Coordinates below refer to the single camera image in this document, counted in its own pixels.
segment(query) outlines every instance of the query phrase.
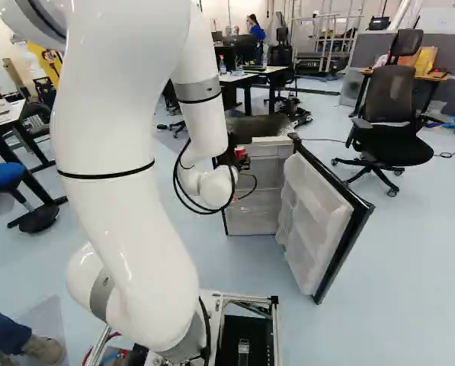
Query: gray band on robot arm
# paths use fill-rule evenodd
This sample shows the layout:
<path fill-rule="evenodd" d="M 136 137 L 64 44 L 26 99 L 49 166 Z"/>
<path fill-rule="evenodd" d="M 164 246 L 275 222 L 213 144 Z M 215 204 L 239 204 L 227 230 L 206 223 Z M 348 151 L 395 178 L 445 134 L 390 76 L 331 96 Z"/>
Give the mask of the gray band on robot arm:
<path fill-rule="evenodd" d="M 180 102 L 204 101 L 215 98 L 220 94 L 219 76 L 202 82 L 192 82 L 190 84 L 174 84 L 176 98 Z"/>
<path fill-rule="evenodd" d="M 97 318 L 107 322 L 107 303 L 115 283 L 112 277 L 102 269 L 93 283 L 90 292 L 90 310 Z"/>

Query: computer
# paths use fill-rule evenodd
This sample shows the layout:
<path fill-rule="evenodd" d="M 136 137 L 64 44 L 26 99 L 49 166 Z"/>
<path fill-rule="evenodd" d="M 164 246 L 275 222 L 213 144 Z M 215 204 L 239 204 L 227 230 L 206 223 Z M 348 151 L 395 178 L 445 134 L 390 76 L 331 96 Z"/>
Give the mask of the computer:
<path fill-rule="evenodd" d="M 236 57 L 242 63 L 249 63 L 256 60 L 256 47 L 258 38 L 255 34 L 241 34 L 223 38 L 224 46 L 234 47 Z"/>

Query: person's leg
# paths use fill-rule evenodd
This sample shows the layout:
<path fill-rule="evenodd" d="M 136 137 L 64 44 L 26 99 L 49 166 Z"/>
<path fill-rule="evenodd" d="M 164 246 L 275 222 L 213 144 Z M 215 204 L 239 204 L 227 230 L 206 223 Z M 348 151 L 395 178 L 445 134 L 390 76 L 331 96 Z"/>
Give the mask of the person's leg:
<path fill-rule="evenodd" d="M 19 355 L 22 347 L 29 341 L 32 331 L 17 324 L 0 313 L 0 351 L 7 355 Z"/>
<path fill-rule="evenodd" d="M 7 355 L 26 354 L 44 364 L 56 364 L 65 354 L 55 339 L 39 337 L 32 330 L 0 313 L 0 364 L 13 365 Z"/>

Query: table leg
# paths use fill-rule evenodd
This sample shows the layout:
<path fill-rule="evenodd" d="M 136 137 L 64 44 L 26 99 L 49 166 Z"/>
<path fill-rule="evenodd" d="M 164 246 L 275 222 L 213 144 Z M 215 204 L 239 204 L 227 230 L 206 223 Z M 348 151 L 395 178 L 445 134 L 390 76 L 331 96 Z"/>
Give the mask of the table leg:
<path fill-rule="evenodd" d="M 14 154 L 14 152 L 8 147 L 7 143 L 5 143 L 3 137 L 0 136 L 0 156 L 6 162 L 18 162 L 22 164 L 22 161 Z M 35 179 L 35 177 L 25 169 L 24 177 L 22 181 L 28 186 L 39 199 L 42 200 L 45 204 L 62 204 L 67 202 L 66 197 L 58 198 L 57 200 L 53 200 L 51 196 L 48 195 L 46 190 L 43 186 Z"/>
<path fill-rule="evenodd" d="M 349 114 L 349 117 L 355 117 L 359 114 L 359 108 L 361 106 L 361 102 L 363 101 L 364 92 L 366 91 L 367 82 L 369 80 L 370 77 L 368 75 L 365 75 L 361 87 L 359 88 L 359 94 L 357 95 L 356 105 L 354 106 L 354 110 L 352 111 L 352 113 Z"/>
<path fill-rule="evenodd" d="M 246 116 L 252 116 L 251 106 L 251 86 L 247 85 L 244 87 L 244 109 Z"/>
<path fill-rule="evenodd" d="M 430 105 L 432 99 L 434 99 L 435 92 L 437 91 L 437 88 L 439 87 L 438 82 L 431 82 L 431 92 L 428 94 L 428 98 L 424 103 L 424 106 L 421 109 L 420 113 L 425 113 L 428 109 L 428 106 Z"/>
<path fill-rule="evenodd" d="M 273 82 L 270 82 L 269 114 L 274 114 L 274 93 L 275 93 L 274 84 L 273 84 Z"/>
<path fill-rule="evenodd" d="M 37 145 L 36 141 L 34 141 L 33 137 L 27 132 L 26 128 L 21 122 L 16 121 L 13 126 L 16 129 L 16 131 L 19 132 L 19 134 L 21 135 L 22 140 L 29 146 L 29 148 L 41 161 L 41 165 L 30 169 L 31 173 L 39 172 L 45 168 L 49 168 L 50 166 L 56 165 L 55 160 L 50 161 L 47 159 L 43 151 Z"/>

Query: floor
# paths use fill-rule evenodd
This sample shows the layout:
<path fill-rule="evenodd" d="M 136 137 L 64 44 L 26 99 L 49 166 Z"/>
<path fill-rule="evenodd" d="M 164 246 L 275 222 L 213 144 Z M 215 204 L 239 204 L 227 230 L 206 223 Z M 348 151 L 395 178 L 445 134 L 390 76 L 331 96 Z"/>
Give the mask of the floor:
<path fill-rule="evenodd" d="M 300 84 L 338 87 L 313 80 Z M 255 114 L 266 113 L 262 100 L 267 95 L 268 90 L 253 89 Z M 338 97 L 304 94 L 300 99 L 314 117 L 299 130 L 301 137 L 346 139 L 351 109 L 339 106 Z M 298 291 L 273 237 L 225 237 L 220 216 L 196 217 L 174 198 L 171 170 L 185 135 L 173 140 L 169 132 L 157 133 L 154 125 L 178 118 L 166 117 L 158 108 L 152 122 L 165 209 L 197 265 L 202 287 L 280 297 L 285 365 L 455 366 L 455 156 L 392 176 L 401 188 L 395 198 L 387 197 L 386 187 L 371 175 L 352 185 L 376 210 L 324 303 L 316 306 Z M 447 130 L 425 130 L 421 137 L 436 153 L 455 151 L 455 135 Z M 341 143 L 305 144 L 329 167 L 332 157 L 354 157 Z M 41 147 L 53 156 L 49 141 Z M 23 149 L 18 154 L 28 167 L 37 164 Z M 333 170 L 341 178 L 355 172 L 341 165 Z M 36 176 L 52 196 L 64 193 L 55 169 Z M 22 191 L 31 198 L 25 187 Z M 23 314 L 58 297 L 69 364 L 81 364 L 103 327 L 71 299 L 65 286 L 67 261 L 86 241 L 85 235 L 68 204 L 45 233 L 28 236 L 7 230 L 6 222 L 23 212 L 16 205 L 0 217 L 0 311 L 26 319 Z"/>

